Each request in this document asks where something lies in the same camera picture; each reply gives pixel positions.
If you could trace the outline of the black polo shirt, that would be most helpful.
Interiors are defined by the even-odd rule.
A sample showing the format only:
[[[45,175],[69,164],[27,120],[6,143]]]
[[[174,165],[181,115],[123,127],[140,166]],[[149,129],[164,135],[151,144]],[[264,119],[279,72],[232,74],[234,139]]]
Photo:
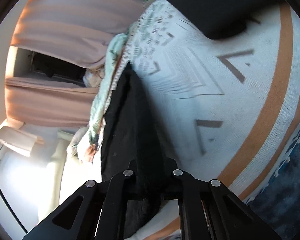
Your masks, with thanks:
[[[224,41],[243,33],[253,16],[280,0],[167,0],[205,37]],[[106,112],[101,148],[106,179],[134,165],[138,198],[127,202],[121,239],[138,236],[164,204],[162,190],[165,132],[157,122],[144,85],[130,62],[124,69]]]

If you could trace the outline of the mint green duvet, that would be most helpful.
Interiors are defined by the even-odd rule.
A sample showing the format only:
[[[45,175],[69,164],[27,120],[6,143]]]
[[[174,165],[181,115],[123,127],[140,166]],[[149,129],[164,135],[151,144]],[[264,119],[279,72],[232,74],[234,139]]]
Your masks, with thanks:
[[[99,142],[103,138],[103,116],[110,104],[108,96],[113,76],[120,65],[127,41],[127,34],[118,34],[111,40],[105,57],[104,77],[91,106],[89,124],[76,132],[66,149],[69,158],[76,155],[82,164],[92,163],[94,155],[98,152]]]

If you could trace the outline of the patterned beige cloth pile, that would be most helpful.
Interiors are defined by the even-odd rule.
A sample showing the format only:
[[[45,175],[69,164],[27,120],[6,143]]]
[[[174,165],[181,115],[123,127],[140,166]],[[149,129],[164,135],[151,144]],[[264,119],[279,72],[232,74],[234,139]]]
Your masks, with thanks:
[[[97,69],[86,69],[83,82],[86,87],[97,88],[104,78],[104,66]]]

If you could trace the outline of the white patterned bed blanket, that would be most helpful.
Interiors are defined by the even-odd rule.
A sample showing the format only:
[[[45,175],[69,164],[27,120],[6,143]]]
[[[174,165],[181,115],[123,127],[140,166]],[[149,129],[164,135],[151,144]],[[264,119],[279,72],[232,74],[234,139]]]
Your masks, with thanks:
[[[257,12],[243,33],[213,41],[157,0],[134,25],[122,62],[144,85],[166,154],[245,203],[300,138],[300,18],[289,5]]]

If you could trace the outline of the pink curtain right panel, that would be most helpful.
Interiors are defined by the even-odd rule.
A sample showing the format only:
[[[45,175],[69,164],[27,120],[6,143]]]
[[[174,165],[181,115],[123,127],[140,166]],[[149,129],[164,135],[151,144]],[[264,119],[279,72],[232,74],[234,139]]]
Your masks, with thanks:
[[[111,39],[143,11],[142,0],[28,0],[11,45],[97,68]]]

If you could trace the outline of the cream padded headboard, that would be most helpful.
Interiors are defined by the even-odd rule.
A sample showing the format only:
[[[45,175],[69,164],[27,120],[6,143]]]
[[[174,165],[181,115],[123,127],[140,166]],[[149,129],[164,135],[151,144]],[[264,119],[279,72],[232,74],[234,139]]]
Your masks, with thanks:
[[[72,195],[83,183],[94,179],[93,167],[83,165],[77,156],[67,154],[72,134],[58,131],[58,143],[43,172],[38,190],[38,221],[41,222],[56,207]]]

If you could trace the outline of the colourful floor rug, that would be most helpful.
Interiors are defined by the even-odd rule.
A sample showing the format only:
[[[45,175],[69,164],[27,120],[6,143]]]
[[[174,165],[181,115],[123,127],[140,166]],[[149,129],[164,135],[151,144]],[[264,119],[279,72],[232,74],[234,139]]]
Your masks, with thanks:
[[[257,226],[245,239],[300,239],[300,135],[269,185],[248,206],[276,235]]]

